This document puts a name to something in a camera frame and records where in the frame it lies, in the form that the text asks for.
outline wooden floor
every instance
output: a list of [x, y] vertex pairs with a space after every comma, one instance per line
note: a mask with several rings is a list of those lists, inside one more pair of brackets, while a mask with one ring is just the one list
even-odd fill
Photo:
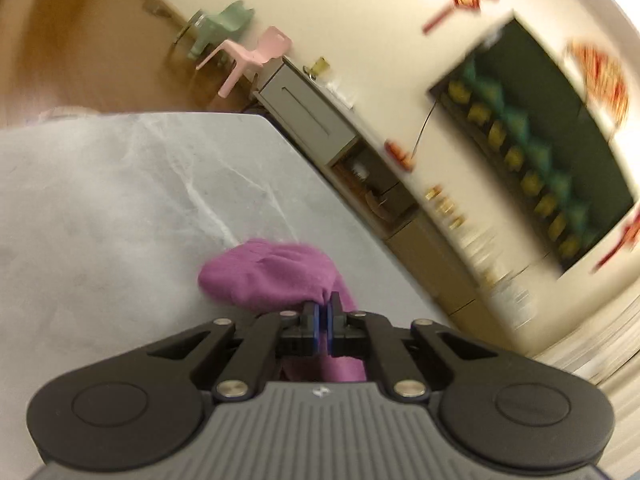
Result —
[[[226, 77], [211, 62], [193, 78], [193, 40], [146, 0], [0, 0], [0, 127], [54, 107], [99, 112], [205, 110]], [[237, 111], [236, 87], [210, 109]]]

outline yellow decoration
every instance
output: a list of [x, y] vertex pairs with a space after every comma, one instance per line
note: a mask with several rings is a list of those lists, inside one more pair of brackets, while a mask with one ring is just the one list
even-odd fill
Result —
[[460, 81], [450, 81], [449, 96], [458, 104], [466, 105], [471, 99], [471, 91]]
[[580, 240], [576, 235], [570, 235], [560, 244], [560, 255], [563, 258], [573, 258], [580, 250]]
[[562, 234], [565, 227], [566, 219], [564, 218], [564, 213], [560, 213], [549, 226], [549, 238], [553, 241], [558, 240], [558, 237]]
[[484, 126], [484, 124], [491, 118], [491, 110], [482, 103], [474, 103], [469, 110], [467, 119], [472, 123], [476, 123], [478, 126]]
[[527, 171], [520, 185], [527, 196], [537, 196], [544, 186], [538, 174], [533, 170]]
[[489, 131], [489, 146], [491, 146], [497, 152], [498, 150], [500, 150], [500, 147], [502, 146], [506, 137], [507, 135], [502, 129], [502, 123], [500, 121], [495, 121], [494, 125]]
[[427, 191], [427, 193], [425, 193], [424, 197], [427, 200], [433, 200], [434, 198], [436, 198], [440, 193], [442, 193], [442, 186], [433, 186], [431, 187], [430, 190]]
[[513, 146], [504, 156], [504, 161], [511, 171], [520, 171], [524, 163], [524, 154], [520, 148]]
[[558, 200], [556, 200], [556, 197], [552, 194], [546, 194], [540, 199], [540, 202], [538, 202], [538, 205], [536, 206], [536, 213], [543, 218], [546, 218], [556, 210], [557, 206]]
[[449, 197], [444, 197], [442, 202], [440, 202], [438, 206], [438, 212], [443, 216], [449, 216], [453, 214], [456, 209], [456, 205], [453, 203], [453, 200]]
[[457, 228], [459, 228], [463, 223], [465, 223], [465, 221], [466, 221], [466, 218], [465, 218], [465, 216], [464, 216], [464, 215], [456, 216], [456, 217], [452, 220], [451, 224], [449, 224], [449, 229], [452, 229], [452, 230], [453, 230], [453, 229], [457, 229]]

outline purple cloth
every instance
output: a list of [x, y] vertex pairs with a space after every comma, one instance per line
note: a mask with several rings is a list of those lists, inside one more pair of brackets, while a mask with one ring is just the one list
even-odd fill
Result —
[[[256, 314], [296, 308], [303, 301], [324, 305], [334, 291], [340, 294], [345, 312], [356, 310], [331, 258], [303, 244], [254, 238], [207, 262], [198, 283], [212, 298]], [[291, 359], [285, 363], [285, 370], [298, 381], [366, 380], [362, 362], [349, 357]]]

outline gray marble tabletop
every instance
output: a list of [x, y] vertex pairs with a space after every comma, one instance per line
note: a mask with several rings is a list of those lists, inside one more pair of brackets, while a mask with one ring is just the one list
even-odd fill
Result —
[[214, 317], [201, 265], [251, 237], [321, 248], [358, 306], [446, 322], [265, 119], [148, 114], [0, 132], [0, 470], [40, 465], [24, 416], [53, 377]]

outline plastic chair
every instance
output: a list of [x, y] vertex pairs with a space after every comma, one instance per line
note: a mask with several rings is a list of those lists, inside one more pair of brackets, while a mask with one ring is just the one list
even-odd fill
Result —
[[196, 27], [198, 29], [198, 37], [188, 54], [190, 59], [196, 59], [209, 43], [218, 45], [228, 39], [238, 41], [254, 14], [255, 9], [245, 9], [244, 1], [242, 0], [233, 2], [216, 15], [207, 14], [200, 9], [178, 33], [174, 44], [180, 41], [190, 27]]
[[269, 27], [258, 38], [258, 48], [255, 50], [247, 50], [235, 41], [225, 40], [196, 67], [196, 70], [200, 70], [220, 51], [224, 51], [231, 56], [236, 65], [218, 91], [220, 97], [226, 98], [247, 68], [251, 67], [260, 70], [265, 63], [282, 56], [290, 47], [291, 40], [285, 34], [276, 27]]

